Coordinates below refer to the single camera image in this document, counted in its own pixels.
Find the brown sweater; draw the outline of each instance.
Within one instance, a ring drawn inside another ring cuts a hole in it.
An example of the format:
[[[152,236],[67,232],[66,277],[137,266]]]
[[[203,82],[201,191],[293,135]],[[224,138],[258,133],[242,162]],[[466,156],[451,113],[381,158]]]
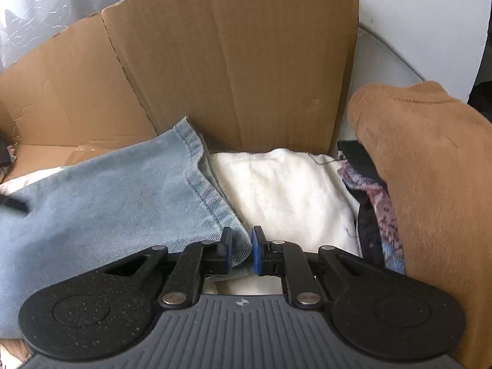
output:
[[[348,118],[388,183],[408,275],[454,295],[467,316],[455,353],[492,365],[492,125],[436,82],[371,85]]]

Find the denim hem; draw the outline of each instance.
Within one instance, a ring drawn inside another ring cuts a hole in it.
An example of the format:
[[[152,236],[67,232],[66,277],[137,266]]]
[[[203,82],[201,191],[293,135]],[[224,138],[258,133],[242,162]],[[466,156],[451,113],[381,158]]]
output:
[[[251,254],[252,243],[249,235],[225,198],[200,171],[199,164],[204,159],[205,149],[200,137],[191,127],[188,118],[178,122],[174,126],[174,131],[186,144],[190,153],[190,163],[185,172],[186,180],[215,219],[217,236],[213,238],[214,241],[220,239],[222,229],[226,226],[233,230],[232,265],[237,266]]]

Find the circular indentation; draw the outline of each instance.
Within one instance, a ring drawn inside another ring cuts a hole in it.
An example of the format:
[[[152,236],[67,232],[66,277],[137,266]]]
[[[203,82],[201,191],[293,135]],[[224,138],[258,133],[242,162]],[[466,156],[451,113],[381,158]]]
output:
[[[186,294],[180,291],[173,291],[171,293],[164,294],[162,301],[169,305],[178,305],[186,301]]]
[[[111,305],[104,297],[83,294],[61,300],[53,308],[53,315],[66,326],[82,327],[101,322],[110,310]]]
[[[425,301],[410,296],[384,297],[374,308],[380,320],[400,328],[419,326],[431,316],[431,308]]]
[[[306,292],[297,295],[297,301],[302,305],[316,305],[321,301],[321,297],[319,294]]]

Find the pile of clothes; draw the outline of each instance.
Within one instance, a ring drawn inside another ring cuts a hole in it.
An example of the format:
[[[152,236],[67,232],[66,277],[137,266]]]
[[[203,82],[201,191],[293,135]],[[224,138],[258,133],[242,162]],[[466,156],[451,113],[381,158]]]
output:
[[[335,245],[451,293],[468,322],[455,356],[487,369],[492,125],[434,82],[364,87],[348,118],[358,140],[339,142],[336,158],[210,154],[184,118],[153,140],[0,185],[31,208],[0,211],[0,338],[20,336],[17,312],[35,291],[151,245],[218,240],[224,226],[233,271],[207,292],[281,293],[277,278],[251,275],[249,231],[261,225],[269,240]]]

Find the cardboard box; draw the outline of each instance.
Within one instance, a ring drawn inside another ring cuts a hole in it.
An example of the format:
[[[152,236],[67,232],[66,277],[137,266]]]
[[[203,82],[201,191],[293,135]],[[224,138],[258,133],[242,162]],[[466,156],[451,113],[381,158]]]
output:
[[[126,0],[0,76],[9,178],[149,140],[188,115],[211,150],[326,153],[359,0]]]

